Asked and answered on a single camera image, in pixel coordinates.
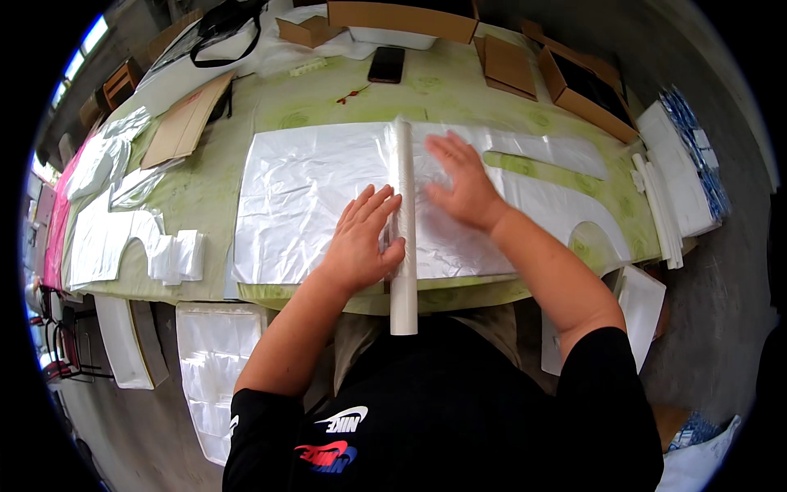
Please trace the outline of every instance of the wooden chair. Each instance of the wooden chair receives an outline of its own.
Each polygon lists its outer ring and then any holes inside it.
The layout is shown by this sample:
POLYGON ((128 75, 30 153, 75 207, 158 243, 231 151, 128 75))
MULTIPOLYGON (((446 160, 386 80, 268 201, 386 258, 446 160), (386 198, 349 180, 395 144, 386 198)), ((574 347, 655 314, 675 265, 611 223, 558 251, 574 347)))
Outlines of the wooden chair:
POLYGON ((104 97, 109 109, 114 111, 117 106, 134 94, 139 83, 139 65, 134 58, 129 58, 117 69, 109 80, 104 83, 104 97))

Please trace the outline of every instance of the plastic film roll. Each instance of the plastic film roll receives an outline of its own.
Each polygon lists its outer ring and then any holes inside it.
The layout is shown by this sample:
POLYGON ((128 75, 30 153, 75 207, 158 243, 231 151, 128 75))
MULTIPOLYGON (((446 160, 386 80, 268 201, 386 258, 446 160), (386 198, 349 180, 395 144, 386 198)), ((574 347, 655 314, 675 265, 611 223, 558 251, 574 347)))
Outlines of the plastic film roll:
POLYGON ((391 334, 418 333, 418 287, 416 283, 416 185, 412 167, 412 129, 397 118, 390 132, 393 137, 390 159, 391 184, 401 193, 401 207, 391 221, 391 238, 405 238, 405 259, 390 283, 391 334))

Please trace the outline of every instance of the green floral tablecloth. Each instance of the green floral tablecloth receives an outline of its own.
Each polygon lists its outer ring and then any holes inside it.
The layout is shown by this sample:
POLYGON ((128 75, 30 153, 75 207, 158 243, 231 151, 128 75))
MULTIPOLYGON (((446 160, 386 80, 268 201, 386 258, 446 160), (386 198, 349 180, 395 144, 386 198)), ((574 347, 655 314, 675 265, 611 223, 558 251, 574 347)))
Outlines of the green floral tablecloth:
MULTIPOLYGON (((481 24, 479 34, 495 36, 526 46, 519 33, 481 24)), ((604 181, 525 157, 486 153, 491 166, 519 172, 594 197, 618 222, 632 261, 660 254, 656 228, 647 199, 631 179, 630 156, 641 151, 623 145, 594 125, 557 108, 530 52, 539 102, 532 102, 486 86, 475 48, 439 39, 428 51, 408 50, 400 84, 373 84, 346 104, 337 103, 351 91, 368 85, 371 58, 354 61, 327 59, 324 68, 293 78, 287 74, 263 80, 256 75, 235 82, 233 116, 210 124, 197 151, 169 171, 147 198, 145 207, 161 211, 167 234, 179 229, 206 233, 205 275, 200 282, 164 287, 146 274, 142 245, 131 243, 120 262, 117 280, 92 283, 83 290, 122 298, 167 301, 218 301, 224 298, 224 271, 231 245, 240 179, 246 151, 254 133, 309 125, 389 121, 402 115, 413 121, 487 126, 532 135, 574 136, 592 142, 609 170, 604 181)), ((135 103, 129 100, 114 117, 122 116, 135 103)), ((139 166, 157 122, 132 146, 129 171, 139 166)), ((76 216, 72 207, 69 230, 76 216)), ((64 281, 70 245, 66 242, 64 281)), ((616 256, 607 236, 595 224, 584 223, 571 236, 569 247, 596 273, 616 268, 616 256)), ((297 286, 238 285, 239 297, 280 309, 297 286)), ((530 295, 516 276, 460 277, 419 281, 419 310, 434 312, 496 305, 530 295)), ((352 313, 387 314, 389 299, 382 284, 350 301, 352 313)))

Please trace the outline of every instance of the smartphone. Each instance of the smartphone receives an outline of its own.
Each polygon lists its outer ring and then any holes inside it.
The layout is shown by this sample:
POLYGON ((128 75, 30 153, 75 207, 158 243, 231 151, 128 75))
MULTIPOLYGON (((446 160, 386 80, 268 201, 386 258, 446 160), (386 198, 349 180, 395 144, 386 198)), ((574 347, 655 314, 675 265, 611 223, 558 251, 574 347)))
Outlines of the smartphone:
POLYGON ((381 46, 369 68, 369 82, 400 83, 401 70, 405 65, 405 49, 381 46))

